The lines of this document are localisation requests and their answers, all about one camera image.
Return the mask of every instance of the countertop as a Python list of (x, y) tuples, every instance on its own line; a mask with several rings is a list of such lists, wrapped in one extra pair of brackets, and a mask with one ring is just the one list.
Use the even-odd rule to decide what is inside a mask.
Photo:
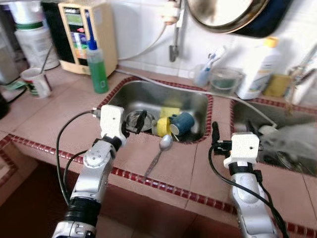
[[(192, 86), (184, 78), (122, 68), (173, 83)], [(10, 112), (0, 120), (0, 133), (8, 134), (24, 154), (55, 164), (56, 137), (62, 126), (74, 115), (96, 107), (106, 94), (93, 91), (89, 76), (74, 74), (57, 67), (47, 71), (53, 94), (46, 99), (36, 99), (28, 93), (10, 105)], [(129, 75), (113, 73), (109, 79), (109, 92)], [(212, 121), (219, 124), (221, 139), (231, 137), (232, 102), (213, 97)], [(99, 121), (90, 115), (72, 122), (63, 133), (60, 150), (63, 157), (88, 149), (100, 138)], [(126, 146), (120, 148), (114, 162), (115, 169), (109, 182), (121, 188), (152, 199), (186, 209), (212, 219), (236, 226), (230, 187), (211, 170), (208, 150), (211, 136), (196, 144), (174, 143), (164, 152), (146, 184), (138, 178), (143, 175), (159, 149), (160, 138), (145, 133), (131, 134)], [(223, 157), (215, 156), (217, 169), (227, 178), (229, 171), (223, 167)], [(67, 159), (61, 159), (64, 167)], [(72, 163), (70, 169), (79, 173), (82, 164)], [(264, 177), (264, 186), (271, 193), (274, 205), (289, 225), (299, 225), (317, 230), (317, 178), (281, 168), (257, 164)]]

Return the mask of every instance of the white plastic bottle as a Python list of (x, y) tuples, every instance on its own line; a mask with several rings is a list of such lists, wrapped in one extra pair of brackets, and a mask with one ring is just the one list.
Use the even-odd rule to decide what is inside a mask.
[(277, 43), (276, 37), (268, 37), (263, 46), (249, 52), (243, 69), (246, 76), (236, 91), (239, 98), (257, 98), (266, 88), (272, 71), (281, 59), (281, 53), (275, 48)]

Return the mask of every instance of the toothbrush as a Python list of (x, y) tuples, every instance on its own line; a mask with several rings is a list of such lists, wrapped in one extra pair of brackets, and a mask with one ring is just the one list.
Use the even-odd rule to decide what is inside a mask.
[(221, 48), (217, 49), (215, 53), (209, 55), (209, 60), (204, 65), (204, 67), (201, 69), (198, 77), (195, 80), (195, 84), (200, 87), (205, 87), (208, 83), (208, 76), (211, 69), (211, 66), (213, 63), (221, 59), (221, 57), (225, 54), (226, 47), (222, 46)]

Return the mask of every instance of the stainless steel sink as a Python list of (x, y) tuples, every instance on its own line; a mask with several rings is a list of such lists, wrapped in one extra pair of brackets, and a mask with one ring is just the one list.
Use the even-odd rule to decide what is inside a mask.
[(181, 113), (188, 112), (195, 120), (191, 131), (178, 136), (179, 140), (193, 142), (205, 134), (208, 98), (204, 94), (169, 89), (145, 81), (131, 81), (121, 87), (109, 104), (123, 107), (124, 118), (130, 112), (146, 110), (156, 120), (162, 107), (179, 108)]
[[(294, 111), (291, 116), (285, 114), (285, 109), (276, 106), (264, 105), (260, 103), (250, 102), (252, 106), (259, 109), (274, 122), (277, 123), (277, 129), (284, 126), (291, 126), (297, 124), (306, 124), (310, 122), (315, 122), (315, 114), (309, 114), (301, 111)], [(254, 112), (252, 109), (247, 106), (236, 103), (233, 107), (233, 123), (235, 132), (245, 132), (245, 131), (255, 131), (262, 126), (269, 124), (264, 118), (259, 114)], [(262, 151), (259, 153), (258, 160), (264, 163), (286, 167), (290, 170), (316, 175), (317, 172), (317, 163), (316, 160), (307, 160), (305, 158), (300, 158), (299, 165), (288, 164), (283, 158), (278, 156), (276, 152), (272, 151)]]

